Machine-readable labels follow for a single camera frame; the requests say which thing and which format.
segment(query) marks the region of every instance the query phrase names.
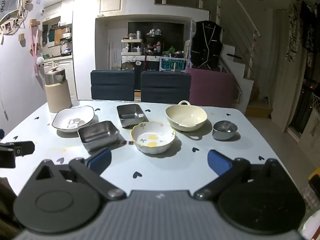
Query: beige canister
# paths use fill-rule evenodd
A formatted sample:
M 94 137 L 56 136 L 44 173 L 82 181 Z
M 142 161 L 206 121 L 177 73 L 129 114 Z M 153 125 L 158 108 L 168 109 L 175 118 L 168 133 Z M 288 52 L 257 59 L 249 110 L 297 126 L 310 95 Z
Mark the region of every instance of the beige canister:
M 52 67 L 45 73 L 44 79 L 49 111 L 57 113 L 62 109 L 70 108 L 72 103 L 65 70 Z

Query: stainless steel bowl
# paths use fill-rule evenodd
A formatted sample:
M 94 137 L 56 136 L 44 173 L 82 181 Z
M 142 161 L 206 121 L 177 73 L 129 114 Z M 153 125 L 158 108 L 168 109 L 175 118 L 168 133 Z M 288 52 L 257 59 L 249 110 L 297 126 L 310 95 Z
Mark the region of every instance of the stainless steel bowl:
M 230 121 L 220 121 L 214 124 L 212 136 L 216 140 L 228 140 L 232 138 L 238 127 Z
M 145 114 L 137 104 L 117 106 L 122 127 L 138 125 L 144 121 Z
M 111 121 L 91 124 L 78 130 L 87 151 L 96 150 L 118 141 L 119 130 Z

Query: white bowl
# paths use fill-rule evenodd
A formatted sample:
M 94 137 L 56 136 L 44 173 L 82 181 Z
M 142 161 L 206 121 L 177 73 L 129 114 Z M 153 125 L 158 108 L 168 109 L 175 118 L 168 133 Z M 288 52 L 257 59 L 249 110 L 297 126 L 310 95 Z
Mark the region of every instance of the white bowl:
M 94 110 L 91 106 L 67 108 L 57 113 L 52 126 L 61 132 L 77 132 L 93 118 Z
M 165 152 L 176 137 L 176 131 L 162 122 L 142 122 L 130 132 L 135 146 L 143 153 L 159 154 Z
M 169 106 L 165 110 L 165 115 L 172 127 L 183 132 L 198 130 L 208 118 L 207 113 L 201 107 L 192 106 L 188 101 Z

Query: white cabinet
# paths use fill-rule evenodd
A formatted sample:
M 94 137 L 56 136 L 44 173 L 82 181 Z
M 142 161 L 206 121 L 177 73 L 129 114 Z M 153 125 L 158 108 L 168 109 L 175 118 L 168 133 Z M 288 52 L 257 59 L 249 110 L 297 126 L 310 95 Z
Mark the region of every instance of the white cabinet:
M 61 2 L 44 8 L 43 21 L 48 21 L 60 16 Z
M 73 70 L 73 60 L 63 59 L 54 62 L 54 65 L 58 68 L 64 68 L 66 71 L 66 79 L 68 80 L 71 99 L 78 99 L 76 92 L 75 74 Z
M 44 63 L 44 72 L 47 73 L 51 68 L 54 67 L 54 61 Z
M 73 3 L 74 0 L 63 0 L 61 2 L 61 18 L 60 18 L 60 25 L 68 25 L 72 24 L 72 16 L 73 16 Z
M 124 15 L 127 0 L 98 0 L 98 17 Z

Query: table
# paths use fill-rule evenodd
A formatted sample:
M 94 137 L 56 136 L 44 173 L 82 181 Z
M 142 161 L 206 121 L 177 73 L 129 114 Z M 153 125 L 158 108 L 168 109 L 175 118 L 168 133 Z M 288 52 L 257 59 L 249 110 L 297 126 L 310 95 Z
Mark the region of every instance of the table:
M 197 189 L 217 178 L 209 167 L 207 155 L 215 149 L 230 159 L 242 157 L 252 164 L 263 164 L 268 158 L 279 158 L 238 110 L 218 107 L 202 107 L 208 120 L 195 132 L 177 131 L 177 136 L 167 152 L 161 155 L 145 155 L 131 145 L 130 130 L 122 128 L 116 107 L 132 102 L 73 100 L 73 106 L 92 106 L 95 120 L 110 120 L 120 131 L 120 144 L 110 146 L 112 161 L 100 175 L 123 189 L 127 195 L 131 190 L 189 190 Z M 168 123 L 165 116 L 167 104 L 140 104 L 149 121 Z M 52 127 L 55 114 L 49 112 L 47 103 L 34 111 L 14 128 L 2 142 L 33 141 L 32 155 L 16 158 L 15 169 L 0 169 L 0 177 L 7 177 L 18 195 L 39 163 L 51 159 L 55 164 L 66 164 L 76 157 L 88 158 L 77 133 L 62 133 Z M 238 126 L 238 133 L 230 141 L 216 141 L 212 137 L 212 126 L 221 120 L 229 120 Z M 139 172 L 142 177 L 134 178 Z

